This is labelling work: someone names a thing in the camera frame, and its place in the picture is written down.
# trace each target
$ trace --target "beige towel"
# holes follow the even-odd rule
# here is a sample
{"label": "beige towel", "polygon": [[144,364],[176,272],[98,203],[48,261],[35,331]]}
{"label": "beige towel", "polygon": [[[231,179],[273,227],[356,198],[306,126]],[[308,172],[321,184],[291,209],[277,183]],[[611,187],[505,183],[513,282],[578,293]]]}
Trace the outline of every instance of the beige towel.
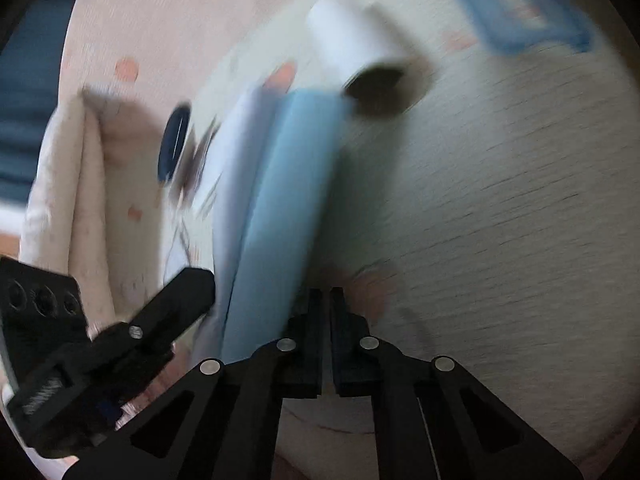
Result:
{"label": "beige towel", "polygon": [[116,321],[105,236],[100,128],[79,94],[60,103],[42,141],[20,238],[20,261],[71,274],[96,333]]}

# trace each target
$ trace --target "white paper roll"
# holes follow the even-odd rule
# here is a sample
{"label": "white paper roll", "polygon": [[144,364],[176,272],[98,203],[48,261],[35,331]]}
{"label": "white paper roll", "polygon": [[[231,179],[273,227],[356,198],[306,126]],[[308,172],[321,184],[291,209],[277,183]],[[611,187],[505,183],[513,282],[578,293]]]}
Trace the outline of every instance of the white paper roll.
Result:
{"label": "white paper roll", "polygon": [[402,74],[409,64],[410,56],[383,23],[352,0],[319,0],[306,23],[322,62],[345,89],[364,73],[392,69]]}

